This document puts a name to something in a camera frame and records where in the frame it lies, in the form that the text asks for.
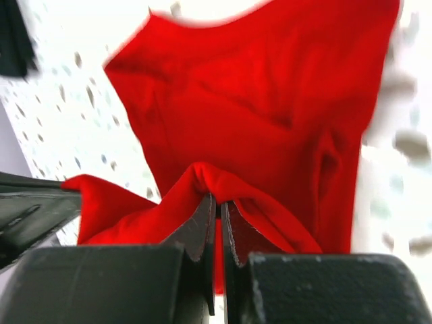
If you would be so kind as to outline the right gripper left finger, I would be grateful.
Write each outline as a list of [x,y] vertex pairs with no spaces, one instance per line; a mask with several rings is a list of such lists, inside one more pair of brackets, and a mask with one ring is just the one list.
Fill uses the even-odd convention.
[[1,322],[208,323],[215,313],[215,209],[205,196],[157,245],[29,252],[1,296]]

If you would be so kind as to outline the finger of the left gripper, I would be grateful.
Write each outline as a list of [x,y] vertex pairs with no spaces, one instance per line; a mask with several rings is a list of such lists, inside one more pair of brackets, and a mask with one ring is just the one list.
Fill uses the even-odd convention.
[[1,173],[1,268],[12,267],[80,215],[81,194],[61,182]]

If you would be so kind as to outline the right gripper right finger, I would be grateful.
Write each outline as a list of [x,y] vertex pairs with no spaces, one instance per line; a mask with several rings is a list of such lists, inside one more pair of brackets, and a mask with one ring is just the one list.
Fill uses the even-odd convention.
[[413,273],[387,254],[285,254],[221,206],[227,323],[430,323]]

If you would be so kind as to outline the red t shirt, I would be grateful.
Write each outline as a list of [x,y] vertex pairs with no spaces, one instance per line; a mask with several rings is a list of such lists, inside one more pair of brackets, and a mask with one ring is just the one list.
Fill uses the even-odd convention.
[[270,1],[220,26],[152,13],[106,63],[161,194],[90,175],[78,243],[157,244],[212,194],[288,253],[350,252],[362,133],[398,1]]

